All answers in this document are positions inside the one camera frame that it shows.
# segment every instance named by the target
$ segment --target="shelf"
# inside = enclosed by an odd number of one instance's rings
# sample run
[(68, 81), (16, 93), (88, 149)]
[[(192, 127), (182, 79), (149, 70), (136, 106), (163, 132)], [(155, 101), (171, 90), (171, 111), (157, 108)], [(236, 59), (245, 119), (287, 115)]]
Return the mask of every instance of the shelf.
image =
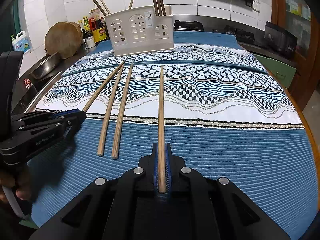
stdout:
[(302, 20), (303, 22), (309, 22), (309, 23), (311, 22), (311, 20), (306, 19), (306, 18), (304, 18), (304, 17), (302, 17), (300, 15), (294, 14), (294, 13), (288, 11), (288, 10), (286, 10), (286, 12), (289, 13), (290, 15), (293, 15), (296, 19)]

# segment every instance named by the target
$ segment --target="electrical outlet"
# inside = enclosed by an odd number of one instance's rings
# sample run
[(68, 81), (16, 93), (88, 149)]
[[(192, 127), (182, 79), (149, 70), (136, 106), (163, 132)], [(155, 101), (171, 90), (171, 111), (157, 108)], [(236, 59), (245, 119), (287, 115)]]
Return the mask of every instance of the electrical outlet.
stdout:
[(260, 3), (255, 1), (255, 0), (253, 0), (252, 9), (257, 11), (257, 12), (260, 12)]

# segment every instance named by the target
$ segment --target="wave pattern fabric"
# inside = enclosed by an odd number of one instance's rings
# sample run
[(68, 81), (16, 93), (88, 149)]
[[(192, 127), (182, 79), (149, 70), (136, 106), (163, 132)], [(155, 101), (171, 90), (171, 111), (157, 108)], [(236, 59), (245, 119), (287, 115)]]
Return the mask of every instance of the wave pattern fabric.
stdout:
[[(38, 110), (82, 109), (115, 66), (126, 60), (104, 156), (96, 152), (116, 77), (89, 108), (74, 144), (58, 144), (29, 162), (32, 176), (43, 178), (35, 185), (38, 198), (32, 218), (37, 225), (96, 177), (118, 178), (137, 166), (140, 157), (151, 154), (152, 143), (158, 140), (164, 65), (165, 141), (172, 153), (205, 177), (231, 179), (292, 240), (305, 232), (317, 212), (318, 192), (313, 153), (297, 112), (281, 86), (234, 37), (206, 33), (210, 39), (201, 40), (196, 35), (175, 33), (180, 43), (172, 50), (126, 57), (114, 57), (110, 44), (101, 43), (97, 53), (75, 63), (39, 101)], [(132, 60), (119, 159), (112, 160), (115, 122)]]

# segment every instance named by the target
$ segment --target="cabinet handle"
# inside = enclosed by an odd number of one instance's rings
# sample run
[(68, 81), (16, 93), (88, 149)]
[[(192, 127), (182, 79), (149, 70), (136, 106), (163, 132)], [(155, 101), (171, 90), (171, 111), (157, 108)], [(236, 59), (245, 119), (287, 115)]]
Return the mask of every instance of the cabinet handle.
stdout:
[(279, 77), (279, 76), (281, 76), (282, 79), (285, 79), (285, 75), (281, 75), (281, 74), (279, 74), (279, 72), (276, 72), (276, 77)]

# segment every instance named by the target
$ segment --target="green cabinet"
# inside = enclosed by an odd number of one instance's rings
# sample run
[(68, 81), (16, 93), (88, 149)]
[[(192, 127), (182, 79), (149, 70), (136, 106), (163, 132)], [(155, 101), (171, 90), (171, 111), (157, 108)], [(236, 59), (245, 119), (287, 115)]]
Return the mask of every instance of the green cabinet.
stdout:
[(296, 69), (273, 58), (253, 54), (262, 65), (270, 70), (285, 88), (289, 88)]

